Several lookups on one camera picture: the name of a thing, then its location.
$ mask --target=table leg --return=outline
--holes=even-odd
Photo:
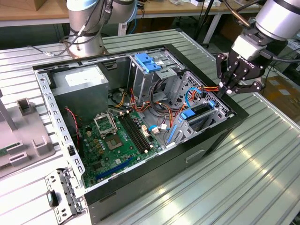
[[[126,35],[127,23],[119,23],[118,36]]]
[[[208,29],[206,36],[204,38],[203,43],[209,43],[213,33],[215,32],[215,29],[217,27],[217,24],[219,23],[219,20],[221,19],[222,13],[218,13],[214,16],[210,28]]]

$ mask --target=red cable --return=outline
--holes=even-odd
[[[65,108],[69,113],[71,113],[72,117],[73,117],[73,120],[75,122],[75,127],[76,127],[76,136],[77,136],[77,147],[79,148],[79,134],[78,134],[78,125],[77,125],[77,121],[76,121],[76,117],[74,115],[74,113],[68,109],[68,108]]]

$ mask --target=blue connector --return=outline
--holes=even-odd
[[[193,110],[191,109],[186,109],[185,111],[183,111],[180,116],[182,117],[182,119],[186,120],[187,118],[190,118],[192,116],[194,116],[195,113]]]
[[[161,66],[157,65],[153,58],[149,57],[146,53],[136,54],[135,59],[147,71],[147,73],[161,70]]]
[[[176,129],[177,129],[177,124],[175,124],[175,126],[173,127],[173,130],[172,130],[172,132],[171,132],[171,134],[170,134],[170,136],[169,136],[169,138],[167,140],[167,143],[170,143],[170,141],[171,141],[171,139],[172,139],[172,137],[173,137]]]
[[[210,104],[210,106],[212,107],[212,108],[214,108],[215,107],[215,105],[216,105],[216,103],[214,102],[214,101],[208,101],[208,103]]]

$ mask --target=aluminum extrusion table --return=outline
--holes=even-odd
[[[173,44],[218,83],[214,58],[175,30],[104,39],[111,53]],[[40,46],[58,52],[63,45]],[[56,224],[44,177],[66,161],[50,123],[32,66],[71,59],[49,58],[34,49],[0,51],[0,88],[6,107],[28,97],[56,153],[0,180],[0,224]],[[249,118],[217,151],[111,215],[100,225],[289,224],[300,210],[300,127],[259,94],[233,95]],[[67,225],[88,225],[83,213]]]

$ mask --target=metal bracket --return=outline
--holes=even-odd
[[[85,208],[83,198],[76,199],[70,179],[71,168],[60,168],[45,177],[47,197],[58,224],[63,224],[81,214]]]

